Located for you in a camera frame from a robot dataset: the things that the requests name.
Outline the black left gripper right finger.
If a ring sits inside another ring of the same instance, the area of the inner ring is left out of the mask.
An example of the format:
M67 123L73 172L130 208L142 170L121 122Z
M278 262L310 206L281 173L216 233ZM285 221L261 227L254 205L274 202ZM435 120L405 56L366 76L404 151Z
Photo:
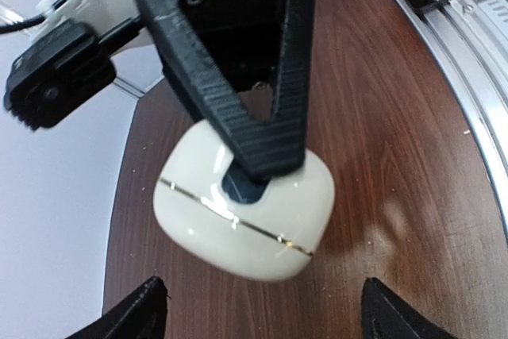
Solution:
M454 339L377 278L367 278L361 295L363 338Z

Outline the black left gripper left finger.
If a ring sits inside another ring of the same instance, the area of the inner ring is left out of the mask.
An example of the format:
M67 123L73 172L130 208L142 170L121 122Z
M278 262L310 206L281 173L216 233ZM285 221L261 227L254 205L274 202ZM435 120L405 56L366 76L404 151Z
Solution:
M164 338L167 321L167 288L153 276L110 311L68 339Z

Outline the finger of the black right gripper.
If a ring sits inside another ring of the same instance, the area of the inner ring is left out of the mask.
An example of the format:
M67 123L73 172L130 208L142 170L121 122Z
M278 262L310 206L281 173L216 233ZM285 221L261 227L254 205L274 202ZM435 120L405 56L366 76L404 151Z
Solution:
M206 119L202 98L191 84L186 68L180 62L171 61L162 56L160 61L164 76L193 122Z
M180 62L206 120L253 179L305 158L315 0L135 0L159 57Z

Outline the white earbud charging case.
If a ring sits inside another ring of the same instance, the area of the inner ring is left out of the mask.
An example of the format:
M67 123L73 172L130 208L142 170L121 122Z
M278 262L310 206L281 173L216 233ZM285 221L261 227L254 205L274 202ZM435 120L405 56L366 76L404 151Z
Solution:
M153 209L161 229L201 260L248 279L275 282L301 272L333 211L326 164L306 151L297 171L272 179L243 201L226 185L233 154L208 121L189 128L156 181Z

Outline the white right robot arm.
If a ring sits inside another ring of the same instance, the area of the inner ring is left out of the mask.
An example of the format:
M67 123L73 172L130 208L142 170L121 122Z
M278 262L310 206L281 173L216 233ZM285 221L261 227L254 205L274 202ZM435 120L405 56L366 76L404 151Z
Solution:
M299 169L306 150L315 0L65 0L62 21L104 35L131 17L194 120L207 120L253 179Z

